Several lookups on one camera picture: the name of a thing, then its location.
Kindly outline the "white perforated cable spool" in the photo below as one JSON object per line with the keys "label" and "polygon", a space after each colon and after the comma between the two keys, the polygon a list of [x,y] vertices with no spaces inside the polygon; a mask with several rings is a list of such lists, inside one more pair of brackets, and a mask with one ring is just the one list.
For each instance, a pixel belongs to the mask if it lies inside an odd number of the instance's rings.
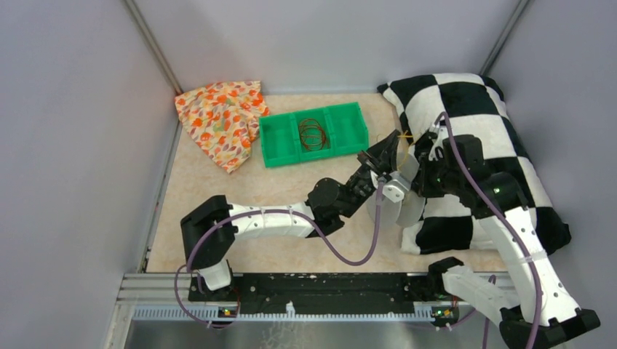
{"label": "white perforated cable spool", "polygon": [[[409,182],[415,179],[419,163],[412,155],[412,147],[406,151],[397,153],[397,166],[391,174],[393,177],[403,177]],[[378,201],[378,193],[374,192],[366,201],[365,206],[370,219],[378,227],[379,234],[393,227],[409,228],[416,224],[424,211],[426,199],[420,197],[410,187],[410,192],[399,203],[393,203],[381,192],[381,200]]]}

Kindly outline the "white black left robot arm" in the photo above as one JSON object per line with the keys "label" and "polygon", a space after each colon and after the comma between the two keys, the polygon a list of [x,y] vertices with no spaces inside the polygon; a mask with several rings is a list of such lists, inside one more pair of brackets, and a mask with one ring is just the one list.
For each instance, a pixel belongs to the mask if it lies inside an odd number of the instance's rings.
{"label": "white black left robot arm", "polygon": [[199,286],[215,300],[225,300],[233,292],[231,267],[225,259],[235,241],[249,238],[287,236],[321,238],[330,251],[347,265],[365,264],[373,255],[378,233],[374,232],[369,251],[359,261],[343,257],[327,240],[344,226],[372,195],[382,196],[386,183],[397,169],[397,149],[401,132],[360,151],[359,168],[346,183],[330,177],[319,180],[306,200],[284,206],[242,206],[226,196],[208,198],[180,221],[186,271],[197,274]]}

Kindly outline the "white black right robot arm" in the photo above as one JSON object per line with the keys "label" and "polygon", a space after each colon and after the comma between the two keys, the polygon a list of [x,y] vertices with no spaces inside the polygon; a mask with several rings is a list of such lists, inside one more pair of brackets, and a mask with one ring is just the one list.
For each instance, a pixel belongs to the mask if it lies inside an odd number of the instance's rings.
{"label": "white black right robot arm", "polygon": [[510,300],[460,260],[429,266],[428,293],[467,301],[492,321],[509,348],[553,348],[600,326],[597,313],[568,293],[533,227],[517,180],[491,172],[482,143],[473,135],[426,132],[415,146],[419,169],[412,189],[424,198],[456,196],[492,240],[516,291]]}

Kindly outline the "black white checkered pillow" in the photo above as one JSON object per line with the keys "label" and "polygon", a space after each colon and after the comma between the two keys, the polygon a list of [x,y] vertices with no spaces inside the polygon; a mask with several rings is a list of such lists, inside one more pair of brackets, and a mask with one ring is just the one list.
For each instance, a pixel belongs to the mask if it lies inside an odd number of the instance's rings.
{"label": "black white checkered pillow", "polygon": [[[517,180],[546,253],[553,254],[570,243],[569,225],[554,210],[507,115],[503,92],[492,78],[473,73],[435,73],[390,81],[377,90],[394,106],[402,132],[409,137],[407,155],[399,156],[403,168],[421,158],[420,138],[438,115],[446,112],[455,136],[478,137],[487,165]],[[426,199],[423,214],[402,231],[401,250],[407,254],[493,247],[470,209],[452,195]]]}

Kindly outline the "green plastic divided bin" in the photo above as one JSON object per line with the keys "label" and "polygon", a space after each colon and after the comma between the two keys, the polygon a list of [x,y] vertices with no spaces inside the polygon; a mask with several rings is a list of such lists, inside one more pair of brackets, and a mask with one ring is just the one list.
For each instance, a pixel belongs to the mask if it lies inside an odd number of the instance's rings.
{"label": "green plastic divided bin", "polygon": [[267,168],[351,155],[369,147],[358,103],[267,116],[260,119],[259,127]]}

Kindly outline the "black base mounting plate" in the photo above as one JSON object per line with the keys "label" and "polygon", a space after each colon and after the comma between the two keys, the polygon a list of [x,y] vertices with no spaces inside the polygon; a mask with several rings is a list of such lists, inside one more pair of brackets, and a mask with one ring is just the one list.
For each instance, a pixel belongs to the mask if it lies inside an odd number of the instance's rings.
{"label": "black base mounting plate", "polygon": [[192,278],[191,302],[229,302],[242,315],[412,315],[430,305],[429,318],[460,316],[461,300],[424,274],[412,273],[243,273],[231,284],[210,291]]}

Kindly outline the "orange floral cloth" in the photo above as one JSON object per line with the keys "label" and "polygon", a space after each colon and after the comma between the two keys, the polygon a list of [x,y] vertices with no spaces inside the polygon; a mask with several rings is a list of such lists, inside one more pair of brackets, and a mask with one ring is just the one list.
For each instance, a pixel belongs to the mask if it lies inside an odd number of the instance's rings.
{"label": "orange floral cloth", "polygon": [[225,172],[252,155],[259,121],[270,114],[260,81],[221,81],[178,95],[179,122],[203,153]]}

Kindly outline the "aluminium front rail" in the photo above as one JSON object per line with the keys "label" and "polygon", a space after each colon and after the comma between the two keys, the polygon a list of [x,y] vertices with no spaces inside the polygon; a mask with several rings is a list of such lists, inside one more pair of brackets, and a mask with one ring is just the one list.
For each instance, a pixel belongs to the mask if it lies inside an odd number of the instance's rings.
{"label": "aluminium front rail", "polygon": [[449,294],[431,273],[235,273],[229,286],[211,291],[198,275],[127,274],[122,280],[107,348],[120,348],[131,321],[201,321],[222,327],[236,321],[433,321],[453,326],[458,308],[495,310],[498,319],[523,322],[524,304],[534,305],[505,273],[488,285],[487,273],[448,274]]}

